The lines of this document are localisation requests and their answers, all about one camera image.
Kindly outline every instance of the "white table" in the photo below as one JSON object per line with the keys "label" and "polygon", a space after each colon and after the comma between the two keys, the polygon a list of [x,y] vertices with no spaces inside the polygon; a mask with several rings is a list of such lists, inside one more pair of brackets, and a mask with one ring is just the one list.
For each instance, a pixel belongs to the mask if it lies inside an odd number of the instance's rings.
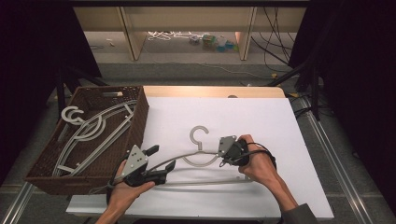
{"label": "white table", "polygon": [[[148,97],[148,103],[150,108],[142,148],[160,145],[160,151],[148,158],[148,167],[196,151],[197,146],[190,140],[190,130],[197,125],[203,125],[209,130],[208,134],[197,131],[194,135],[195,139],[202,141],[203,149],[207,151],[216,151],[222,136],[250,133],[256,142],[268,147],[276,157],[278,172],[287,182],[297,202],[308,203],[318,219],[333,218],[288,99]],[[191,160],[208,161],[211,158],[212,156],[197,156]],[[178,160],[175,170],[167,179],[171,182],[218,180],[237,176],[243,178],[237,167],[225,165],[219,168],[219,162],[217,160],[208,167],[195,168]],[[75,195],[66,212],[78,216],[99,216],[105,209],[105,195]],[[187,187],[158,186],[141,195],[126,215],[258,220],[278,218],[280,212],[272,194],[261,185],[251,182]]]}

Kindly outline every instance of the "brown basket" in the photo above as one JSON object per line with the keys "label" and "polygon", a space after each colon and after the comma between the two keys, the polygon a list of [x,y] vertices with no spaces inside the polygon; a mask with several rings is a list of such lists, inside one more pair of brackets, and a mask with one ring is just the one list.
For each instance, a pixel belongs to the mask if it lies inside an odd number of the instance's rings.
{"label": "brown basket", "polygon": [[[60,120],[51,139],[31,168],[25,180],[48,194],[88,194],[93,188],[105,186],[114,169],[133,145],[141,147],[149,112],[149,103],[143,87],[93,87],[78,88],[69,105],[84,111],[78,114],[87,120],[113,105],[137,100],[129,129],[123,133],[105,152],[77,176],[52,176],[56,161],[64,145],[78,129],[78,126]],[[78,142],[64,164],[76,168],[125,120],[127,111],[120,112],[106,120],[106,128],[97,138]]]}

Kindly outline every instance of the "gray metal bar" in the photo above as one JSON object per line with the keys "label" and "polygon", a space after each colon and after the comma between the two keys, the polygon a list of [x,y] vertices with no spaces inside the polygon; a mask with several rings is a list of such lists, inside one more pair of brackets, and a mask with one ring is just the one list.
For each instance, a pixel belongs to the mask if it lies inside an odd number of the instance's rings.
{"label": "gray metal bar", "polygon": [[[301,101],[301,104],[304,107],[310,106],[309,101],[305,98]],[[330,165],[332,166],[332,169],[338,181],[340,182],[341,188],[343,189],[346,198],[348,199],[349,204],[352,207],[353,212],[355,213],[356,219],[359,221],[360,224],[373,223],[370,215],[367,212],[366,205],[364,204],[361,196],[359,195],[351,179],[349,178],[349,175],[347,174],[343,163],[341,163],[340,159],[338,158],[338,155],[334,150],[334,147],[332,146],[332,143],[326,132],[324,131],[320,121],[316,120],[315,116],[312,114],[311,111],[308,112],[308,117],[312,127],[314,128],[315,134],[317,135],[318,140],[327,156],[327,159],[329,160]]]}
{"label": "gray metal bar", "polygon": [[27,182],[23,184],[17,197],[15,197],[11,206],[8,208],[7,213],[1,222],[2,224],[18,223],[18,220],[20,219],[23,210],[26,204],[29,202],[34,190],[35,186],[32,184]]}

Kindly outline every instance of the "black cable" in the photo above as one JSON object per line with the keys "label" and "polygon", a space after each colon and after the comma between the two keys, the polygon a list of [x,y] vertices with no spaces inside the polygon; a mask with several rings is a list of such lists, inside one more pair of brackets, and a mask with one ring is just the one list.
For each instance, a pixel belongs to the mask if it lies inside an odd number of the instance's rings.
{"label": "black cable", "polygon": [[275,8],[275,22],[274,22],[274,27],[275,27],[275,25],[276,25],[276,29],[277,29],[277,38],[279,39],[279,43],[280,43],[280,45],[282,46],[283,54],[285,55],[285,58],[286,58],[287,60],[289,60],[289,59],[290,59],[290,56],[289,56],[288,52],[286,51],[285,46],[283,45],[282,38],[280,37],[279,23],[277,22],[277,12],[278,12],[278,7]]}
{"label": "black cable", "polygon": [[283,64],[288,65],[288,62],[284,61],[283,59],[277,57],[273,52],[269,51],[267,48],[264,48],[263,46],[261,46],[259,43],[257,43],[257,41],[253,38],[253,36],[251,37],[251,39],[253,40],[253,42],[260,48],[263,49],[265,52],[271,54],[274,58],[277,58],[278,60],[280,60]]}
{"label": "black cable", "polygon": [[265,16],[267,17],[267,20],[268,20],[268,22],[270,23],[270,26],[271,26],[271,29],[272,29],[272,33],[275,34],[277,40],[279,41],[280,45],[282,46],[283,54],[285,55],[285,58],[288,60],[289,54],[286,52],[285,46],[284,46],[283,43],[282,43],[282,39],[281,39],[281,37],[280,37],[280,32],[279,32],[279,24],[278,24],[278,22],[277,22],[277,11],[278,11],[278,7],[275,7],[275,21],[274,21],[274,24],[272,24],[271,19],[270,19],[270,17],[268,16],[268,13],[267,13],[267,10],[265,9],[265,7],[264,7],[263,9],[264,9]]}
{"label": "black cable", "polygon": [[266,54],[265,54],[265,52],[271,54],[272,56],[274,56],[275,58],[277,58],[278,60],[280,60],[282,63],[284,63],[285,65],[288,65],[288,64],[287,64],[287,62],[283,61],[281,58],[277,57],[274,53],[272,53],[271,51],[269,51],[268,49],[264,48],[264,47],[261,46],[259,43],[257,43],[257,41],[253,38],[253,36],[251,37],[251,40],[253,40],[253,42],[254,42],[260,49],[264,50],[264,64],[265,64],[265,66],[266,66],[268,69],[270,69],[270,70],[272,70],[272,71],[275,71],[275,72],[281,72],[281,73],[287,73],[287,72],[288,72],[288,71],[277,70],[277,69],[275,69],[275,68],[270,67],[270,66],[268,65],[267,61],[266,61],[266,58],[265,58],[265,55],[266,55]]}
{"label": "black cable", "polygon": [[291,41],[293,41],[293,43],[295,42],[293,37],[291,37],[290,33],[288,32],[288,36],[290,37]]}
{"label": "black cable", "polygon": [[265,37],[262,36],[262,33],[259,33],[259,34],[260,34],[260,36],[262,37],[262,40],[264,40],[266,43],[268,43],[268,44],[270,44],[270,45],[273,45],[273,46],[276,46],[276,47],[280,47],[280,48],[285,48],[285,49],[291,49],[291,48],[284,47],[284,46],[282,47],[281,45],[278,45],[278,44],[274,44],[274,43],[268,41],[267,39],[265,39]]}

